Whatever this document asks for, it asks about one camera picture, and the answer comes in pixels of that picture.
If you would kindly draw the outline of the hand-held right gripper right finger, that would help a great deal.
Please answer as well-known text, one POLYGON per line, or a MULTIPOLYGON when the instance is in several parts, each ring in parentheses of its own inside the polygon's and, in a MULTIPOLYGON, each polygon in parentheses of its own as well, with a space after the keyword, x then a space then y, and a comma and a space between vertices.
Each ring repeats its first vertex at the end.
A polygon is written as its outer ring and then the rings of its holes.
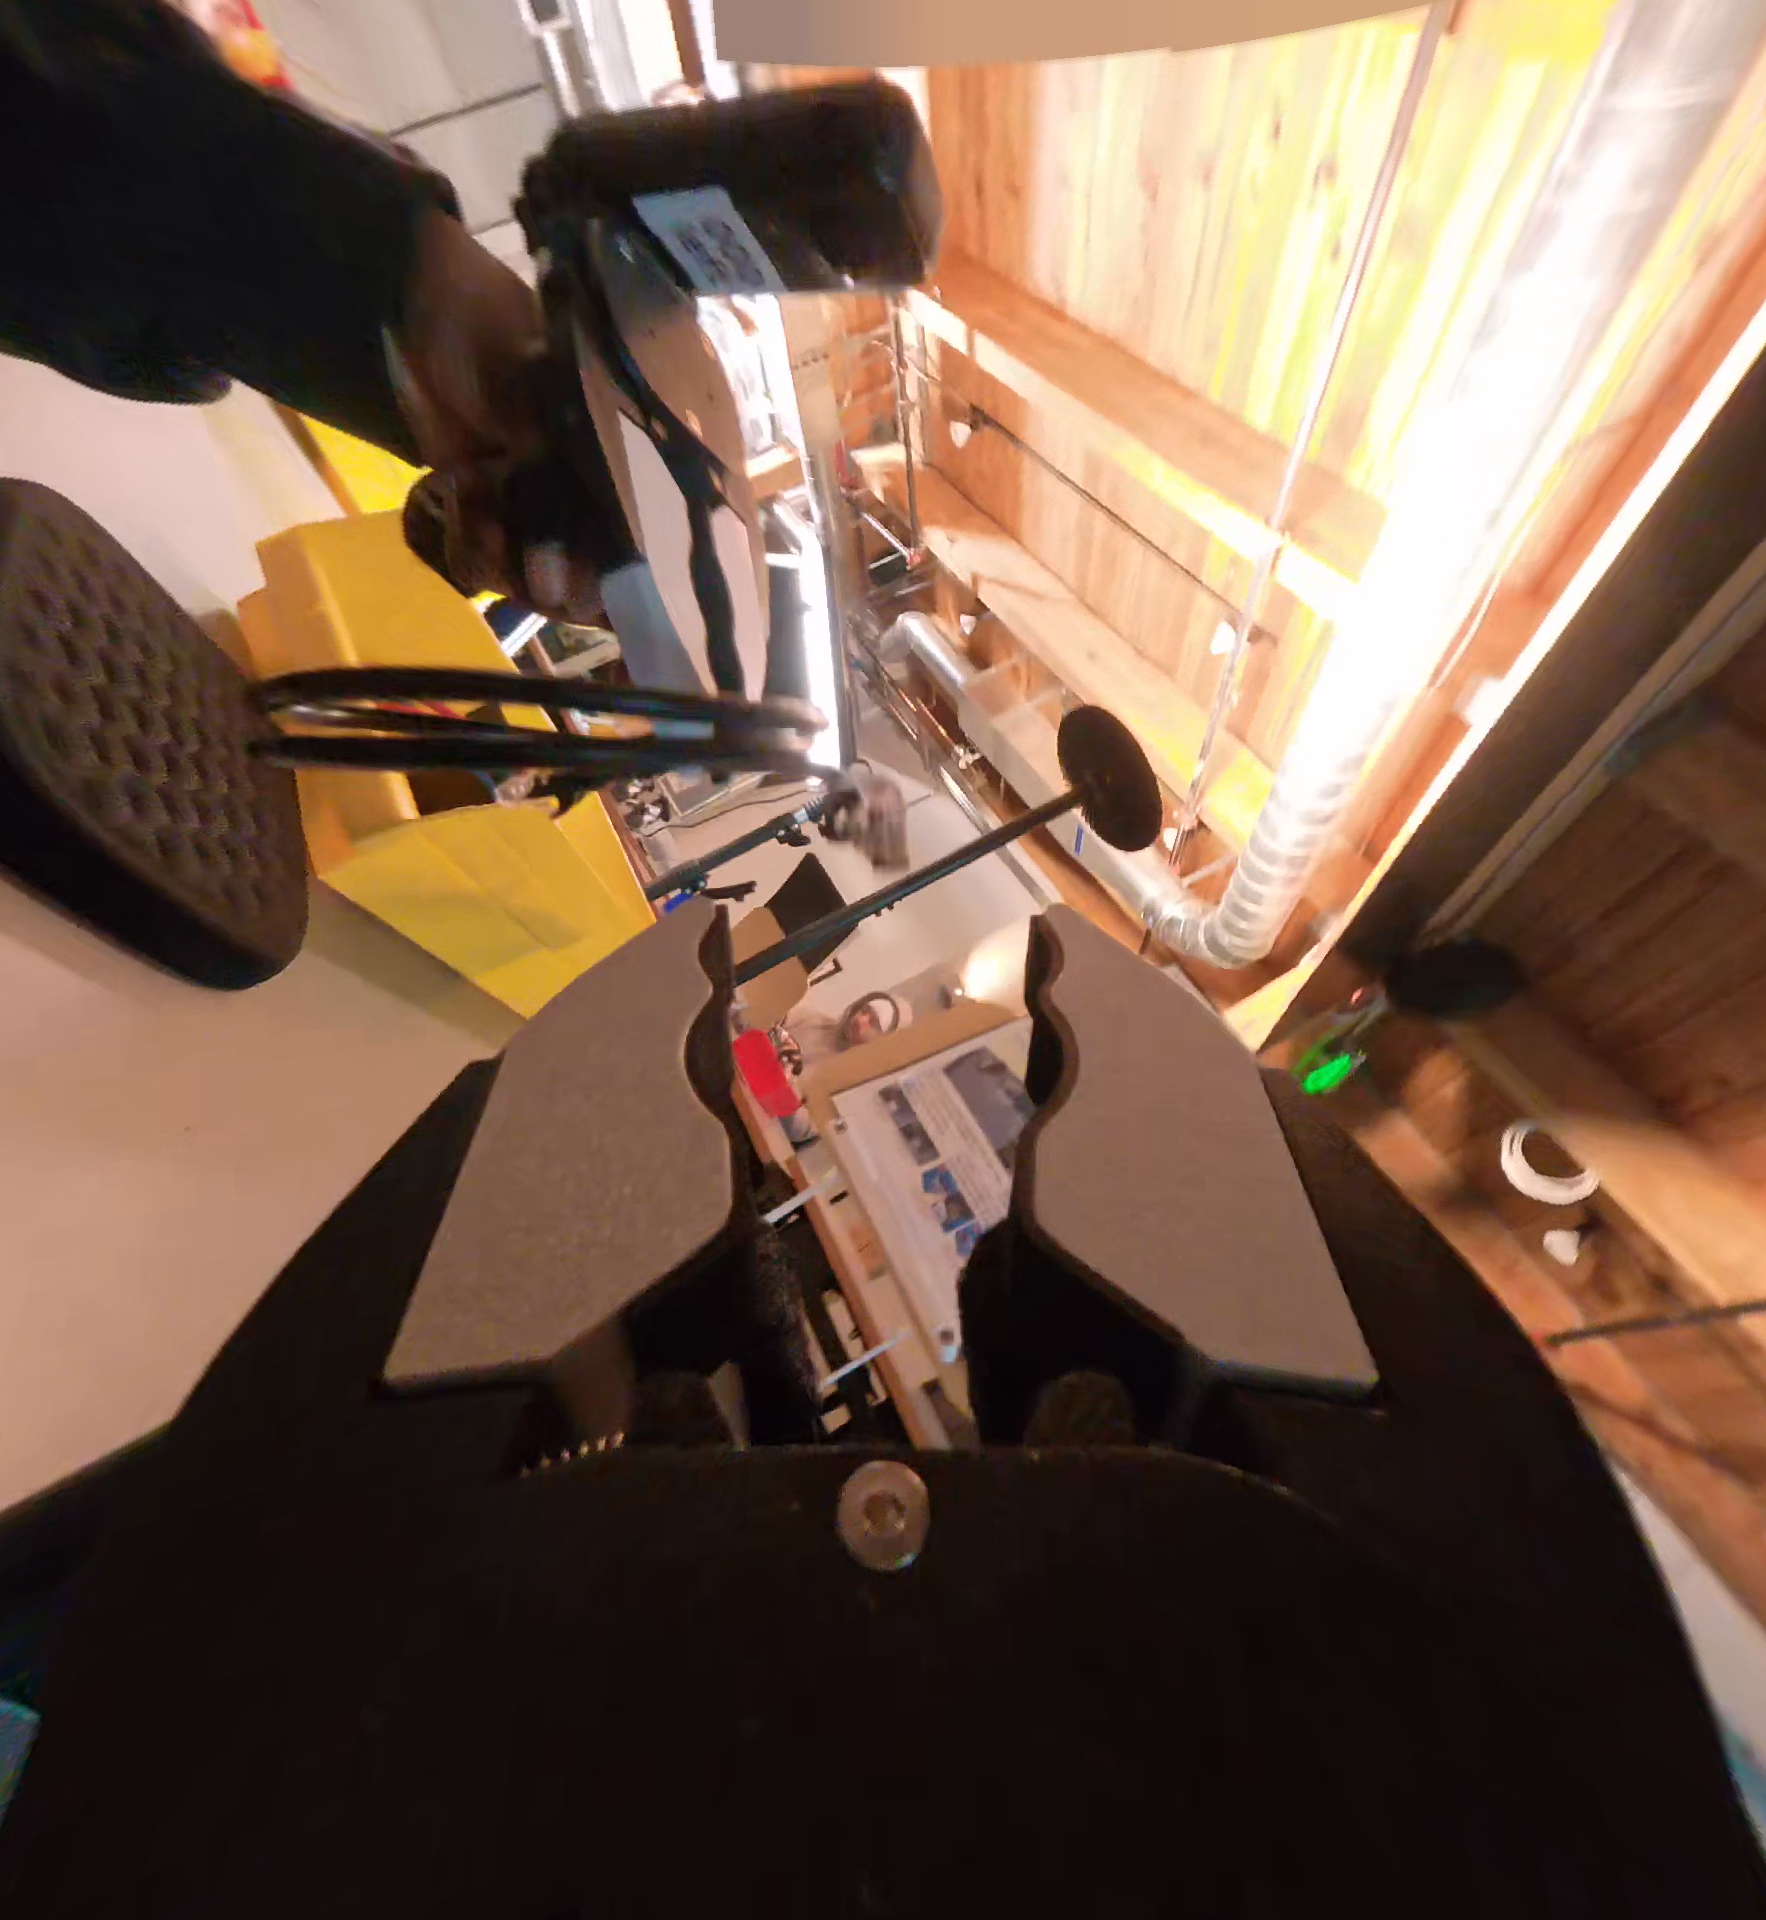
POLYGON ((1250 1044, 1070 909, 1028 953, 1021 1231, 1230 1384, 1368 1396, 1379 1352, 1250 1044))

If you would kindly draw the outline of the green exit sign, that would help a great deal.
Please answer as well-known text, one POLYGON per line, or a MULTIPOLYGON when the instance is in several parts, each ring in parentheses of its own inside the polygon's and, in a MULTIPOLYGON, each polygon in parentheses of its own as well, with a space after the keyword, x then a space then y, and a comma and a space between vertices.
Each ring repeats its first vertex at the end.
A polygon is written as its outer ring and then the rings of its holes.
POLYGON ((1288 1060, 1296 1089, 1306 1089, 1311 1099, 1348 1089, 1348 1082, 1361 1073, 1361 1060, 1368 1060, 1368 1033, 1379 1033, 1381 1017, 1387 1017, 1387 994, 1381 994, 1381 990, 1361 990, 1361 994, 1348 994, 1340 1006, 1327 1006, 1327 1015, 1306 1033, 1306 1044, 1296 1044, 1296 1060, 1288 1060))

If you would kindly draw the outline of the black light stand pole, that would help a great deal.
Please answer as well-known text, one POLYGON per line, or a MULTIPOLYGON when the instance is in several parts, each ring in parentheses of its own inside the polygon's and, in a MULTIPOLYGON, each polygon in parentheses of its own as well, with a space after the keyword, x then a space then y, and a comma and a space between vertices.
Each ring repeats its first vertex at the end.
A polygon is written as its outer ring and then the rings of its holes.
POLYGON ((819 794, 810 794, 810 801, 786 801, 786 809, 766 815, 761 826, 746 826, 746 834, 708 846, 708 856, 674 863, 669 874, 656 874, 656 883, 645 886, 645 904, 656 904, 656 909, 669 909, 669 904, 696 904, 696 895, 708 895, 708 874, 718 874, 718 866, 737 866, 740 856, 772 846, 772 844, 791 846, 799 826, 816 826, 816 821, 828 821, 828 815, 850 815, 850 809, 862 809, 862 791, 852 791, 852 782, 831 782, 831 791, 819 791, 819 794))

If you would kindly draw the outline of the wooden poster board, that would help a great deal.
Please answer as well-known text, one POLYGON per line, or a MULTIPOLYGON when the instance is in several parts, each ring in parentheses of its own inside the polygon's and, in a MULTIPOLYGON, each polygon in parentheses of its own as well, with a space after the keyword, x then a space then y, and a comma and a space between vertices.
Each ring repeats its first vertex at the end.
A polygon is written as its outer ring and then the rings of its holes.
POLYGON ((933 1017, 828 1052, 799 1082, 908 1313, 908 1380, 950 1443, 981 1439, 961 1278, 1010 1214, 1010 1160, 1035 1127, 1028 1060, 1028 1015, 950 1003, 933 1017))

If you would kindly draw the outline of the long LED lamp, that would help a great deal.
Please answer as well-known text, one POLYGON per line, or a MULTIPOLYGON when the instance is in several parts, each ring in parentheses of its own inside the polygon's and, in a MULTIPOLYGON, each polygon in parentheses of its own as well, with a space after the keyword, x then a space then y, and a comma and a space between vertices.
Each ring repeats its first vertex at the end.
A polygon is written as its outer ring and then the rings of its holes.
POLYGON ((766 537, 766 684, 761 702, 819 708, 816 767, 850 767, 850 655, 819 527, 799 501, 761 501, 766 537))

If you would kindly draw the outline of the yellow plastic bin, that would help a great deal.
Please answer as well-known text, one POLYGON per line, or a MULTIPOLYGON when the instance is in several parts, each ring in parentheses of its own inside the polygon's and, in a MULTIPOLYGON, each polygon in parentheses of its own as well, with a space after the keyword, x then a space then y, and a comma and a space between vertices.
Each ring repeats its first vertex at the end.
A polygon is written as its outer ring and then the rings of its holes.
MULTIPOLYGON (((240 601, 256 676, 510 669, 486 609, 408 554, 399 509, 278 527, 256 572, 265 593, 240 601)), ((593 794, 560 815, 491 801, 465 775, 297 767, 297 809, 326 886, 510 1015, 534 1015, 656 930, 593 794)))

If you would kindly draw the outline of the person's left hand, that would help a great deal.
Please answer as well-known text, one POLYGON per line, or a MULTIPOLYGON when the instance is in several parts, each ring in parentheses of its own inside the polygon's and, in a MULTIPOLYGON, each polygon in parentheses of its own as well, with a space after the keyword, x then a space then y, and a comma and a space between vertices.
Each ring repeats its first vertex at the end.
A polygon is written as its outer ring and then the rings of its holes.
POLYGON ((486 254, 453 212, 420 212, 407 323, 382 341, 399 419, 408 426, 423 483, 407 523, 420 554, 465 596, 510 596, 524 609, 601 628, 601 581, 560 542, 524 549, 505 527, 505 483, 534 465, 534 292, 486 254))

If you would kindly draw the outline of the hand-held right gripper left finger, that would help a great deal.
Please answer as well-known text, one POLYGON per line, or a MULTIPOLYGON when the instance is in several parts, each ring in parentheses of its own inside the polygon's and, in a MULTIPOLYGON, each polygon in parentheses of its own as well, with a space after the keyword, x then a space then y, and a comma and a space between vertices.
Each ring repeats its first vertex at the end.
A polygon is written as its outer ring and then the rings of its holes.
POLYGON ((629 1396, 645 1313, 729 1244, 729 909, 685 909, 505 1044, 382 1390, 545 1384, 629 1396))

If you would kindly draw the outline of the black pole with round disc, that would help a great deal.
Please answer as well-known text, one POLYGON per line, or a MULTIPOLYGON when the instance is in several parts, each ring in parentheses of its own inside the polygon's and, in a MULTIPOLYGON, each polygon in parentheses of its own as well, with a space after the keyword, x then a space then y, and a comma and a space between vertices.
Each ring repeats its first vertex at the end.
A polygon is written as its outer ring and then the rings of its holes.
POLYGON ((963 874, 989 856, 1021 846, 1028 834, 1047 834, 1066 815, 1076 815, 1086 834, 1096 834, 1119 856, 1144 856, 1157 844, 1157 826, 1167 826, 1157 767, 1113 708, 1070 708, 1058 721, 1058 775, 1066 775, 1066 794, 1010 815, 1008 826, 972 834, 963 846, 950 846, 929 866, 908 866, 901 883, 871 886, 866 904, 850 904, 850 909, 810 918, 799 937, 737 960, 737 994, 786 960, 816 960, 816 953, 840 947, 852 930, 891 913, 901 904, 929 895, 944 874, 963 874))

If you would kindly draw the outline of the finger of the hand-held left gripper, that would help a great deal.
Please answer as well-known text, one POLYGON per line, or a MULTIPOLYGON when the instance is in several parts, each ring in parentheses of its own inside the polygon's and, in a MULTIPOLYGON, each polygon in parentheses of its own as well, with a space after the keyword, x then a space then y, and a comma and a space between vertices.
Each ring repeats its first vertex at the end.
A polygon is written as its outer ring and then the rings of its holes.
POLYGON ((685 292, 593 292, 581 399, 629 523, 601 609, 637 689, 766 697, 766 542, 729 360, 685 292))

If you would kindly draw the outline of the dark honeycomb seat cushion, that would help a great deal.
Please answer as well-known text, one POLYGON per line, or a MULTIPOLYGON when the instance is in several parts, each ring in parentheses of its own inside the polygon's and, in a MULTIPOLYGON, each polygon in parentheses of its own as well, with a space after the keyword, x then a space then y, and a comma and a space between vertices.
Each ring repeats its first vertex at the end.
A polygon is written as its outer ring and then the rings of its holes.
POLYGON ((131 549, 0 476, 0 874, 209 994, 312 937, 297 775, 240 660, 131 549))

